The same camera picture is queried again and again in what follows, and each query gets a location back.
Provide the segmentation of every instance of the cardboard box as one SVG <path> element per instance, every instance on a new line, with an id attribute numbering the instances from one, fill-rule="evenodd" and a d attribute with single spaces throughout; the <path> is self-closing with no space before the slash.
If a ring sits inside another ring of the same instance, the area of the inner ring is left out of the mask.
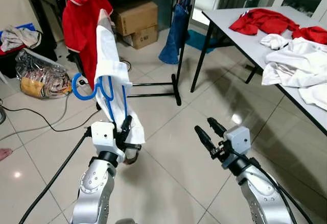
<path id="1" fill-rule="evenodd" d="M 134 3 L 115 9 L 112 19 L 123 36 L 158 25 L 158 6 L 153 2 Z"/>
<path id="2" fill-rule="evenodd" d="M 123 36 L 123 40 L 135 49 L 140 49 L 158 40 L 158 26 L 152 26 L 133 34 Z"/>

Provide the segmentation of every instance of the tiled floor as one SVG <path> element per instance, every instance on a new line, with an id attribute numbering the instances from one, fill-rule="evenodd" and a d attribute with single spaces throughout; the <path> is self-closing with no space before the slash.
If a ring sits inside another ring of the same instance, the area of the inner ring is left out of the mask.
<path id="1" fill-rule="evenodd" d="M 118 50 L 132 63 L 133 82 L 167 82 L 176 72 L 157 58 L 168 31 L 157 43 L 134 50 L 121 43 Z M 66 60 L 65 47 L 57 48 L 59 62 L 72 76 L 76 66 Z M 286 189 L 307 209 L 315 223 L 327 223 L 327 138 L 274 86 L 262 87 L 255 75 L 249 85 L 249 62 L 234 47 L 215 49 L 206 55 L 198 84 L 190 93 L 200 51 L 185 48 L 179 89 L 182 106 L 173 97 L 130 98 L 146 134 L 138 161 L 119 165 L 115 189 L 110 198 L 110 218 L 133 217 L 139 224 L 244 224 L 251 223 L 250 212 L 235 178 L 211 160 L 199 142 L 194 126 L 218 137 L 206 124 L 215 117 L 230 128 L 238 123 L 251 129 L 255 156 Z M 0 98 L 13 109 L 28 107 L 56 121 L 65 100 L 40 101 L 22 94 L 19 83 L 11 87 L 0 83 Z M 160 92 L 167 87 L 135 88 L 133 93 Z M 90 93 L 87 86 L 80 92 Z M 67 114 L 54 126 L 71 128 L 84 121 L 95 109 L 95 101 L 68 98 Z M 29 112 L 8 112 L 0 125 L 0 138 L 14 131 L 36 128 L 44 122 Z M 97 113 L 85 126 L 104 119 Z M 0 161 L 1 223 L 18 223 L 21 216 L 49 182 L 59 165 L 84 132 L 79 129 L 56 133 L 49 128 L 23 132 L 0 140 L 0 148 L 14 150 Z M 86 139 L 49 193 L 37 205 L 27 223 L 67 224 L 77 196 L 77 183 L 95 155 L 91 139 Z M 299 217 L 298 223 L 305 223 Z"/>

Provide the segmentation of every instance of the white table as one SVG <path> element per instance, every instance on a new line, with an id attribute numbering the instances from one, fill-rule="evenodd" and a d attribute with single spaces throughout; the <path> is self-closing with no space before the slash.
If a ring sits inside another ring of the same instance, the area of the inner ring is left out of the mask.
<path id="1" fill-rule="evenodd" d="M 284 16 L 290 18 L 295 23 L 299 24 L 300 27 L 309 27 L 309 26 L 319 26 L 319 22 L 309 18 L 303 13 L 289 7 L 264 7 L 265 9 L 273 10 L 283 14 Z M 225 36 L 230 38 L 234 45 L 256 66 L 261 69 L 264 69 L 266 66 L 265 57 L 267 54 L 272 52 L 270 48 L 261 45 L 260 40 L 267 34 L 258 30 L 257 35 L 249 36 L 244 35 L 239 32 L 229 29 L 229 26 L 232 25 L 242 13 L 253 8 L 240 8 L 240 9 L 219 9 L 213 11 L 202 12 L 209 20 L 209 28 L 207 36 L 205 39 L 205 44 L 202 49 L 202 53 L 199 59 L 198 67 L 193 79 L 191 92 L 194 91 L 197 78 L 202 66 L 202 62 L 208 48 L 208 43 L 213 31 L 213 28 L 216 27 L 221 30 Z M 282 36 L 285 38 L 291 39 L 291 34 L 289 30 L 286 30 Z M 300 110 L 323 132 L 327 135 L 327 111 L 319 108 L 315 105 L 306 104 L 303 99 L 300 97 L 297 88 L 285 87 L 282 85 L 277 85 L 277 87 L 296 105 Z"/>

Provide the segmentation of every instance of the blue hanger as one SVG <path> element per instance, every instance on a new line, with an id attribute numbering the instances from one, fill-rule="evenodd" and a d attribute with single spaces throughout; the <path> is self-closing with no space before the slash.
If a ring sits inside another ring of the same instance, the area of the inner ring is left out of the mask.
<path id="1" fill-rule="evenodd" d="M 113 88 L 112 88 L 112 81 L 111 81 L 111 76 L 108 76 L 108 81 L 109 81 L 109 89 L 110 89 L 110 96 L 108 96 L 103 88 L 103 83 L 102 83 L 102 77 L 99 77 L 99 83 L 96 83 L 94 85 L 94 90 L 93 93 L 91 95 L 81 95 L 78 90 L 77 90 L 77 79 L 82 76 L 80 73 L 77 73 L 74 75 L 73 79 L 72 79 L 72 89 L 73 89 L 73 93 L 75 94 L 75 96 L 83 101 L 86 100 L 90 100 L 93 99 L 97 92 L 98 92 L 98 88 L 100 89 L 101 93 L 103 94 L 103 96 L 106 98 L 106 103 L 107 103 L 107 107 L 109 109 L 109 114 L 110 117 L 112 119 L 112 121 L 115 122 L 114 120 L 114 116 L 113 116 L 113 112 L 111 109 L 111 105 L 110 102 L 113 100 Z M 126 91 L 125 91 L 125 86 L 122 86 L 123 89 L 123 97 L 124 97 L 124 109 L 125 109 L 125 118 L 127 117 L 127 101 L 126 101 Z"/>

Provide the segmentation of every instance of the red cloth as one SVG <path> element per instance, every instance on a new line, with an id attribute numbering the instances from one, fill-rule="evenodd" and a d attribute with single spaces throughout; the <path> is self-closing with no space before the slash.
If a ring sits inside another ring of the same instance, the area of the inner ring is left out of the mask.
<path id="1" fill-rule="evenodd" d="M 278 12 L 253 9 L 242 15 L 229 28 L 246 35 L 255 35 L 258 29 L 267 34 L 281 34 L 286 29 L 295 31 L 299 25 Z"/>
<path id="2" fill-rule="evenodd" d="M 79 53 L 92 89 L 97 67 L 96 28 L 101 9 L 109 15 L 112 13 L 108 0 L 67 0 L 62 15 L 65 43 L 68 49 Z"/>
<path id="3" fill-rule="evenodd" d="M 327 44 L 327 31 L 318 26 L 295 30 L 292 34 L 292 38 L 295 39 L 299 37 L 320 44 Z"/>
<path id="4" fill-rule="evenodd" d="M 6 55 L 6 54 L 8 54 L 8 53 L 18 51 L 18 50 L 23 49 L 23 48 L 25 48 L 25 47 L 26 47 L 26 45 L 22 44 L 21 46 L 15 48 L 15 49 L 11 49 L 10 51 L 7 51 L 7 52 L 3 52 L 3 51 L 0 49 L 0 56 L 4 56 L 4 55 Z"/>

